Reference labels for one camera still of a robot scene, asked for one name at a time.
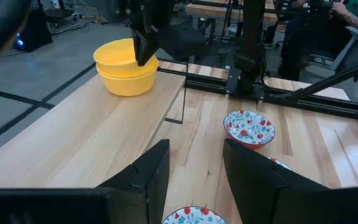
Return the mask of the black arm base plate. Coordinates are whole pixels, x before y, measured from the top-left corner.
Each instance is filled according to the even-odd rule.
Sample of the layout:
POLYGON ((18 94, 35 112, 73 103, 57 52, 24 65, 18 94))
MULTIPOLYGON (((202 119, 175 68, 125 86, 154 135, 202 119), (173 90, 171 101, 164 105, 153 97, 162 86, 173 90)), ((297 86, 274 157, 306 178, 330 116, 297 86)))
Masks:
POLYGON ((264 83, 261 76, 248 71, 242 71, 234 66, 229 68, 225 89, 227 96, 263 101, 267 91, 268 86, 264 83))

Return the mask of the black metal table frame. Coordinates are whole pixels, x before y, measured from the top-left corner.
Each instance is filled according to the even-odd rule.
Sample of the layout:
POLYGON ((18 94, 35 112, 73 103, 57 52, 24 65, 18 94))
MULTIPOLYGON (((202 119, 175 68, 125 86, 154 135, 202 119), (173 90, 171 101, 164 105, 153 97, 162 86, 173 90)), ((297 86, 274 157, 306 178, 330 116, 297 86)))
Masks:
MULTIPOLYGON (((159 72, 184 76, 186 88, 226 95, 225 89, 227 79, 190 73, 188 71, 188 63, 176 61, 171 61, 171 63, 175 65, 182 65, 185 70, 182 72, 172 68, 162 67, 159 67, 157 70, 159 72)), ((262 102, 331 114, 345 118, 358 119, 358 103, 317 95, 317 92, 325 90, 347 79, 354 78, 356 75, 358 75, 358 65, 348 70, 339 72, 323 81, 295 91, 269 87, 264 82, 268 86, 268 91, 262 102)), ((264 81, 265 75, 261 75, 261 78, 264 81)))

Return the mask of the yellow plastic mini bowl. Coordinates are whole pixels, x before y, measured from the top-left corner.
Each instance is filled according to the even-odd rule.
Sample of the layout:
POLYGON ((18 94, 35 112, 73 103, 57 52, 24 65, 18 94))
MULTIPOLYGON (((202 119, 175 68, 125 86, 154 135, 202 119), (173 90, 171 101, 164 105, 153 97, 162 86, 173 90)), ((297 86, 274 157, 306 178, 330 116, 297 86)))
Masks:
POLYGON ((101 77, 105 87, 112 94, 117 96, 138 96, 149 91, 155 80, 158 63, 156 62, 145 72, 134 75, 134 71, 124 73, 123 75, 113 75, 103 71, 96 66, 99 76, 101 77))
POLYGON ((136 77, 158 67, 158 59, 154 55, 145 65, 138 65, 132 38, 119 39, 100 46, 94 52, 93 58, 102 72, 113 76, 136 77))

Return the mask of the red floral ceramic mini bowl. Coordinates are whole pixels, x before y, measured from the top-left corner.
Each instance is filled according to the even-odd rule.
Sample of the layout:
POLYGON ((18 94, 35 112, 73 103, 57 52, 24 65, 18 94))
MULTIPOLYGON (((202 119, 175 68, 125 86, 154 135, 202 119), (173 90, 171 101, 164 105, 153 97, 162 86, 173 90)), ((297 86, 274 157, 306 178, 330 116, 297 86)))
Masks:
POLYGON ((189 206, 174 211, 162 224, 227 224, 227 222, 208 208, 189 206))
POLYGON ((273 124, 266 117, 253 111, 232 111, 225 115, 223 126, 228 138, 253 150, 264 147, 275 137, 273 124))
POLYGON ((278 160, 278 159, 275 159, 275 158, 272 158, 272 157, 269 157, 267 156, 268 159, 270 159, 271 161, 275 162, 276 164, 288 169, 288 170, 292 170, 290 167, 288 167, 286 164, 284 164, 282 161, 278 160))

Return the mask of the wooden background table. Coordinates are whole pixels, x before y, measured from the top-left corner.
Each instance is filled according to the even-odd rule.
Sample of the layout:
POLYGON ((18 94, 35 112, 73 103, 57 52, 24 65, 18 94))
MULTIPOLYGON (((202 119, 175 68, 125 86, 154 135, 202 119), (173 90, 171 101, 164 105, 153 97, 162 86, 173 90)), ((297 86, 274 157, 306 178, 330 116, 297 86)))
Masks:
MULTIPOLYGON (((225 0, 206 0, 208 2, 218 2, 224 3, 225 0)), ((273 0, 265 0, 265 8, 266 9, 274 9, 273 0)), ((189 16, 193 16, 195 19, 202 18, 212 18, 216 20, 223 20, 225 19, 226 15, 226 8, 221 6, 205 6, 200 4, 189 3, 185 7, 185 11, 189 16)), ((231 21, 242 21, 243 12, 233 9, 231 12, 231 21)), ((278 21, 278 17, 276 14, 265 13, 264 14, 264 24, 266 25, 274 25, 278 21)))

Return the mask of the white grey office chair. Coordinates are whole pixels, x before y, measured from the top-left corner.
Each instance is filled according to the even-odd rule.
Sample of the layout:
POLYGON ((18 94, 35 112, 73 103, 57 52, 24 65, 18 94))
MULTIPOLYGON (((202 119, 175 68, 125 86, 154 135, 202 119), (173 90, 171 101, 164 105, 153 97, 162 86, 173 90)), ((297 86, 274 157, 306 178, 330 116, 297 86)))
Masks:
MULTIPOLYGON (((353 66, 358 65, 358 30, 347 26, 347 31, 351 35, 350 41, 340 51, 338 55, 332 55, 326 52, 315 51, 309 56, 309 66, 307 71, 322 72, 327 71, 329 75, 334 75, 337 72, 341 72, 350 69, 353 66)), ((352 94, 358 98, 358 75, 352 80, 352 94)))

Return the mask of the person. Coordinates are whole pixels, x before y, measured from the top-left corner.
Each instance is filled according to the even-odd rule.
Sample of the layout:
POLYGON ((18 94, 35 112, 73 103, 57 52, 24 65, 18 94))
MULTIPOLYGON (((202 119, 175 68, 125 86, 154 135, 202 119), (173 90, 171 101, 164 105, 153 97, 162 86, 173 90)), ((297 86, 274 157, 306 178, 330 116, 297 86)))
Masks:
POLYGON ((358 0, 333 0, 331 9, 321 16, 301 14, 290 20, 278 74, 297 81, 311 51, 338 54, 351 39, 347 26, 358 30, 358 0))

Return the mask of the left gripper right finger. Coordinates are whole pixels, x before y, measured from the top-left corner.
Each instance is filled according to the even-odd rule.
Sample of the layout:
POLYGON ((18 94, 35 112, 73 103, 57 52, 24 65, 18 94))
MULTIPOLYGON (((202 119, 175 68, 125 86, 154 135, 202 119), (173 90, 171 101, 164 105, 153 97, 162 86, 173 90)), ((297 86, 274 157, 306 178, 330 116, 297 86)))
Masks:
POLYGON ((243 224, 358 224, 358 187, 330 189, 233 139, 223 157, 243 224))

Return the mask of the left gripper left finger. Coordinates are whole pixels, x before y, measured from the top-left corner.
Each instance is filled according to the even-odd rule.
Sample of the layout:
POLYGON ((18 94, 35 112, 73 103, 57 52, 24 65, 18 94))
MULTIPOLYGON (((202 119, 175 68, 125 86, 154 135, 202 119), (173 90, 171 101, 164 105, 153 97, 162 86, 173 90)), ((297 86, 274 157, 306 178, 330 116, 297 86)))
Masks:
POLYGON ((169 173, 163 139, 95 188, 0 189, 0 224, 161 224, 169 173))

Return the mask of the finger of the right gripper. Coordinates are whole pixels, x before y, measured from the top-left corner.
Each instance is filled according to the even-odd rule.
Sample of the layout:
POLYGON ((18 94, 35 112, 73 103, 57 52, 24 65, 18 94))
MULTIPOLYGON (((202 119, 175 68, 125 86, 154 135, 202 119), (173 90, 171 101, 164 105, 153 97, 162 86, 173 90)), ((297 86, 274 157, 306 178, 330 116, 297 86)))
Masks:
POLYGON ((154 30, 147 33, 144 30, 133 29, 135 59, 138 66, 144 66, 160 48, 158 33, 154 30))

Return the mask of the black box with blue light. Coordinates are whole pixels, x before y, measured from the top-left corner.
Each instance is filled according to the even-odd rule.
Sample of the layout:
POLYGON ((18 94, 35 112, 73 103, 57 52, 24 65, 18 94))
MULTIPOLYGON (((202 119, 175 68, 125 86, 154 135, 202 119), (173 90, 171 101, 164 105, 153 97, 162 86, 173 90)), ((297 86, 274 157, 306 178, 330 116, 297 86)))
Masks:
POLYGON ((13 47, 23 52, 33 52, 43 45, 52 43, 45 13, 41 8, 32 9, 29 12, 24 29, 16 34, 13 47))

